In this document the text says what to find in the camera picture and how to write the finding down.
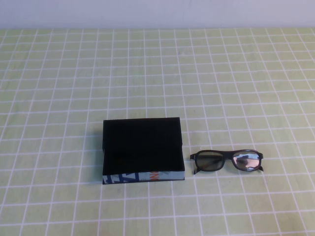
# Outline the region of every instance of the grid tablecloth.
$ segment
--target grid tablecloth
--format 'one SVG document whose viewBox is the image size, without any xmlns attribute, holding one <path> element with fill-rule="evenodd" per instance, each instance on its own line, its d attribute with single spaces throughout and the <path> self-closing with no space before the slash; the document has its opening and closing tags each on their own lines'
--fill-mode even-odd
<svg viewBox="0 0 315 236">
<path fill-rule="evenodd" d="M 314 89 L 312 28 L 0 30 L 0 235 L 314 236 Z M 102 121 L 157 117 L 186 180 L 102 185 Z"/>
</svg>

